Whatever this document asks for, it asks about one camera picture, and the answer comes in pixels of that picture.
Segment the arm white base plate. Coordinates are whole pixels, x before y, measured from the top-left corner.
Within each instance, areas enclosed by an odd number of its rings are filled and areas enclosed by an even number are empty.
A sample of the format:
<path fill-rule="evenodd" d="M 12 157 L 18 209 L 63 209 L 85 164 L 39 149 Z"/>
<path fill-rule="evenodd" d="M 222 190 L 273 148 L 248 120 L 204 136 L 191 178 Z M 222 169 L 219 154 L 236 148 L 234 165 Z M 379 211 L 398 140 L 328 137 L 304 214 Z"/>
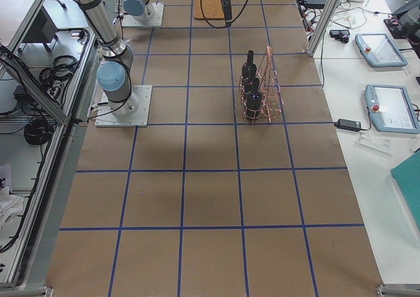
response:
<path fill-rule="evenodd" d="M 160 28 L 164 6 L 164 3 L 125 1 L 122 25 L 124 28 Z"/>
<path fill-rule="evenodd" d="M 95 119 L 96 127 L 146 127 L 150 112 L 152 98 L 152 85 L 133 85 L 131 97 L 118 110 L 119 105 L 108 103 L 105 92 L 102 93 L 101 101 L 104 106 L 98 109 L 98 117 Z"/>

